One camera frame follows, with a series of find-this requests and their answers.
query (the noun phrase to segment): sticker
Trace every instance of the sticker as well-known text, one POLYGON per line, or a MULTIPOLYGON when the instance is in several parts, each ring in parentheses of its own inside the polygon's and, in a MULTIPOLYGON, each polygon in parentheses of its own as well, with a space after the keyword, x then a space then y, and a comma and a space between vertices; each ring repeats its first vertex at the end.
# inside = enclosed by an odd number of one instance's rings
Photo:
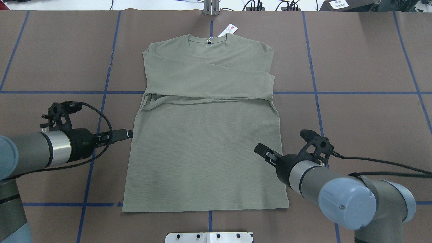
POLYGON ((233 24, 229 24, 228 27, 226 27, 222 33, 220 33, 220 35, 218 35, 217 37, 222 37, 226 34, 234 34, 234 32, 237 30, 238 28, 235 27, 233 24))
POLYGON ((348 3, 345 0, 331 1, 330 5, 333 9, 342 9, 349 7, 348 3))

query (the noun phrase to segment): robotic arm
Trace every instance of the robotic arm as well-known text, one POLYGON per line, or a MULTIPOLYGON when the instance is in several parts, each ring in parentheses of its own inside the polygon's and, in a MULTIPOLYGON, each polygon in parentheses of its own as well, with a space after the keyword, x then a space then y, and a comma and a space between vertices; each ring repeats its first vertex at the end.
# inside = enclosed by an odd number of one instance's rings
POLYGON ((394 182, 343 176, 325 168, 330 155, 340 157, 329 140, 311 130, 302 130, 300 136, 307 145, 298 154, 282 156, 262 144, 254 151, 276 168, 280 181, 327 218, 355 230, 356 243, 402 243, 402 223, 416 212, 411 192, 394 182), (308 153, 311 146, 315 150, 308 153))
POLYGON ((112 130, 109 120, 93 106, 83 102, 53 103, 48 115, 42 115, 48 123, 41 124, 42 132, 15 137, 0 136, 0 242, 31 242, 30 228, 25 217, 15 178, 22 175, 72 168, 91 162, 101 156, 109 145, 133 137, 126 129, 112 130), (92 134, 85 128, 73 129, 69 114, 88 106, 108 123, 109 131, 92 134), (71 166, 64 163, 85 159, 95 148, 105 146, 94 158, 71 166))

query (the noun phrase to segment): crew neckline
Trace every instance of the crew neckline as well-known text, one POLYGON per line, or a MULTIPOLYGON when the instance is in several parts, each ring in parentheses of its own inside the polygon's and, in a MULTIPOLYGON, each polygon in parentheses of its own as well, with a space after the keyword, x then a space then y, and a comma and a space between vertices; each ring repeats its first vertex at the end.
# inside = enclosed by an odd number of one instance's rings
POLYGON ((189 41, 207 44, 208 39, 206 39, 206 38, 199 38, 199 37, 195 37, 192 35, 184 35, 183 36, 183 47, 192 56, 200 57, 200 58, 213 58, 213 57, 218 57, 218 56, 220 56, 220 55, 222 55, 222 54, 224 54, 230 50, 231 39, 232 39, 231 34, 226 34, 226 35, 221 36, 221 37, 211 38, 212 43, 225 42, 225 46, 216 55, 197 54, 195 52, 195 50, 189 44, 189 41))

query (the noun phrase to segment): white metal plate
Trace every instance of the white metal plate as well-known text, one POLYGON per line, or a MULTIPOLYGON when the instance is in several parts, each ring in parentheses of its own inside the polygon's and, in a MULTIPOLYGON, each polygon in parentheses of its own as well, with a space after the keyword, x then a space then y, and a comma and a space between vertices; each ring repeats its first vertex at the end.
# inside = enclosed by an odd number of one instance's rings
POLYGON ((195 232, 169 233, 165 243, 253 243, 253 233, 249 232, 195 232))

